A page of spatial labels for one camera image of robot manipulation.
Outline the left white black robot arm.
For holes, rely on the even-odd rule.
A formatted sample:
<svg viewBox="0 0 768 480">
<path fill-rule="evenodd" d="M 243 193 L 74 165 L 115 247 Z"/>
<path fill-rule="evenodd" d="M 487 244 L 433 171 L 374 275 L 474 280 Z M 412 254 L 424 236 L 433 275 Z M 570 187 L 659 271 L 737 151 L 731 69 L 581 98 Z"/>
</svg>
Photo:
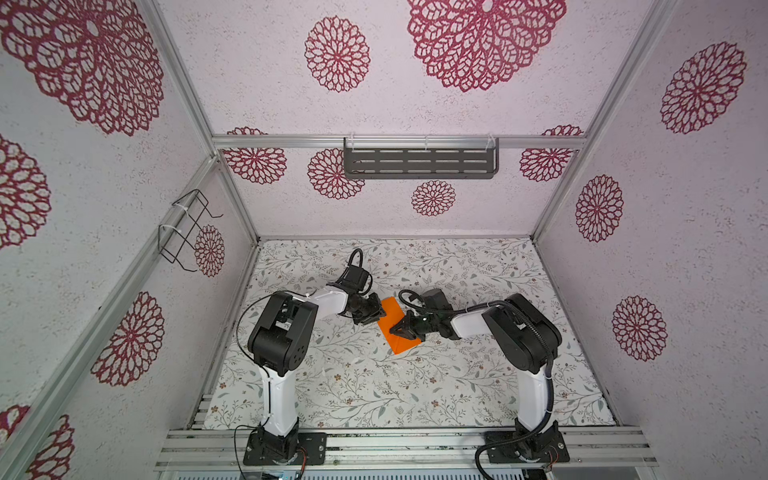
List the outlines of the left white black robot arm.
<svg viewBox="0 0 768 480">
<path fill-rule="evenodd" d="M 247 350 L 261 369 L 263 428 L 268 434 L 286 437 L 297 426 L 295 371 L 308 353 L 317 321 L 338 315 L 367 325 L 385 311 L 375 293 L 363 295 L 332 285 L 309 296 L 279 291 L 268 298 L 247 340 Z"/>
</svg>

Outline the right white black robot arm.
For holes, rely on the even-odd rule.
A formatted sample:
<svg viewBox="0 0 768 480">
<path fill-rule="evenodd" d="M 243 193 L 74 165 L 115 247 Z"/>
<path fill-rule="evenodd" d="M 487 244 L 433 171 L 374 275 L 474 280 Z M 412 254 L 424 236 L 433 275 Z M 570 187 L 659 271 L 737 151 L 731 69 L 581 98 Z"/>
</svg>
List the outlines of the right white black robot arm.
<svg viewBox="0 0 768 480">
<path fill-rule="evenodd" d="M 552 373 L 562 344 L 558 328 L 521 294 L 504 300 L 453 308 L 440 289 L 420 296 L 407 290 L 382 302 L 378 325 L 395 354 L 424 342 L 431 333 L 458 341 L 491 336 L 517 370 L 519 391 L 515 427 L 522 436 L 539 435 L 554 423 Z"/>
</svg>

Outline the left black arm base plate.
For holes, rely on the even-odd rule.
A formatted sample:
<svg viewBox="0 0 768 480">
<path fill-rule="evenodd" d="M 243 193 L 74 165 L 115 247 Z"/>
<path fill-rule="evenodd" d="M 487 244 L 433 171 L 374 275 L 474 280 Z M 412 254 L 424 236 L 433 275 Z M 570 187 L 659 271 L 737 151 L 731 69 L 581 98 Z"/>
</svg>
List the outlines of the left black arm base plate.
<svg viewBox="0 0 768 480">
<path fill-rule="evenodd" d="M 267 432 L 249 435 L 242 458 L 245 466 L 316 466 L 325 463 L 326 433 L 294 433 L 277 437 Z"/>
</svg>

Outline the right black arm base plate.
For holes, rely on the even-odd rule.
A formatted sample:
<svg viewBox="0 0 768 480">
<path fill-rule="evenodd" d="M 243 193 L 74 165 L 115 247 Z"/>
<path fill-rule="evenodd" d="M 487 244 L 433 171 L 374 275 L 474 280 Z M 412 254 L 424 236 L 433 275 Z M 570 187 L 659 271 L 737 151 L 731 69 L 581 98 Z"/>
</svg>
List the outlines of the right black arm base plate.
<svg viewBox="0 0 768 480">
<path fill-rule="evenodd" d="M 518 434 L 513 431 L 486 432 L 485 444 L 501 443 L 488 449 L 492 464 L 502 463 L 568 463 L 571 458 L 562 433 L 552 426 L 531 439 L 514 442 Z"/>
</svg>

